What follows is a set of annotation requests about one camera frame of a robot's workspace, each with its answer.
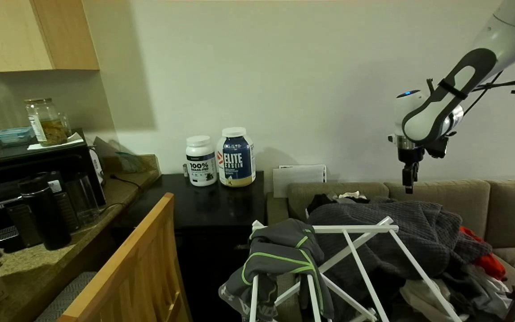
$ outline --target robotic arm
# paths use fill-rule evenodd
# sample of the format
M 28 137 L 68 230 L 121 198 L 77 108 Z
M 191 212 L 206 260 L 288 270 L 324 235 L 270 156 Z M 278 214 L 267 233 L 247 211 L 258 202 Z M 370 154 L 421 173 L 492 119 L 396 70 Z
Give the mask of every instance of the robotic arm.
M 478 85 L 515 63 L 515 0 L 503 0 L 482 28 L 472 46 L 428 96 L 411 90 L 395 100 L 395 132 L 389 136 L 398 149 L 398 159 L 405 164 L 403 185 L 413 192 L 418 163 L 425 151 L 432 157 L 444 157 L 452 129 L 465 115 L 460 102 Z

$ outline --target granite countertop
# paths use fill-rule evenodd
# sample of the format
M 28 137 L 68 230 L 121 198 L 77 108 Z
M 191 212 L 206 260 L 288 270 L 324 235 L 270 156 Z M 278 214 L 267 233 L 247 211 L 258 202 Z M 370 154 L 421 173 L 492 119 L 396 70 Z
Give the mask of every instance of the granite countertop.
M 146 188 L 158 178 L 159 171 L 116 175 Z M 115 203 L 130 204 L 139 195 L 140 191 L 135 185 L 109 178 L 108 175 L 106 177 L 104 194 L 107 206 Z M 106 208 L 94 225 L 73 233 L 72 242 L 61 249 L 49 251 L 40 244 L 15 253 L 2 254 L 0 276 L 9 296 L 0 302 L 0 322 L 13 321 L 14 316 L 47 284 L 56 279 L 62 269 L 73 261 L 124 208 L 121 204 Z

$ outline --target red clothing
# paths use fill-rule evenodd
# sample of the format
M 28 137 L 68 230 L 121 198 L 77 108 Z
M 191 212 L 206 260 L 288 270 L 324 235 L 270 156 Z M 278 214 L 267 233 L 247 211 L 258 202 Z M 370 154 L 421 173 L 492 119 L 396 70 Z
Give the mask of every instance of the red clothing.
M 474 240 L 478 242 L 484 242 L 482 238 L 476 236 L 472 230 L 466 227 L 460 227 L 460 231 L 474 238 Z M 503 277 L 506 276 L 506 269 L 492 253 L 476 259 L 476 261 L 474 261 L 474 265 L 484 268 L 487 275 L 492 276 L 497 280 L 502 280 Z

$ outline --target microwave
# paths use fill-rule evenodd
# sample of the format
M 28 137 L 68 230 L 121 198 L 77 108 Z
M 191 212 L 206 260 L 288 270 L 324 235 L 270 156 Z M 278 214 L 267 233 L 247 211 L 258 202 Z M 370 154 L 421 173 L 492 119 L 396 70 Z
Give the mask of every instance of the microwave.
M 28 144 L 9 147 L 0 145 L 0 185 L 41 172 L 59 171 L 64 181 L 85 173 L 98 206 L 104 206 L 106 200 L 102 192 L 100 166 L 91 157 L 91 153 L 96 153 L 84 142 L 82 130 L 75 131 L 83 138 L 82 142 L 33 150 L 27 149 Z M 30 144 L 34 143 L 37 143 L 35 138 Z

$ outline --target white lid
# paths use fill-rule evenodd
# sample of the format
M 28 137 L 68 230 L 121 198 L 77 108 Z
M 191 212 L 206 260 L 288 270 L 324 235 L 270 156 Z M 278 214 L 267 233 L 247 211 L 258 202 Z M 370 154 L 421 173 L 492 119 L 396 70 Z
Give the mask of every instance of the white lid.
M 186 139 L 186 145 L 189 147 L 202 147 L 210 144 L 210 137 L 207 135 L 196 135 Z
M 222 136 L 225 137 L 237 137 L 244 136 L 246 134 L 245 127 L 228 127 L 222 130 Z

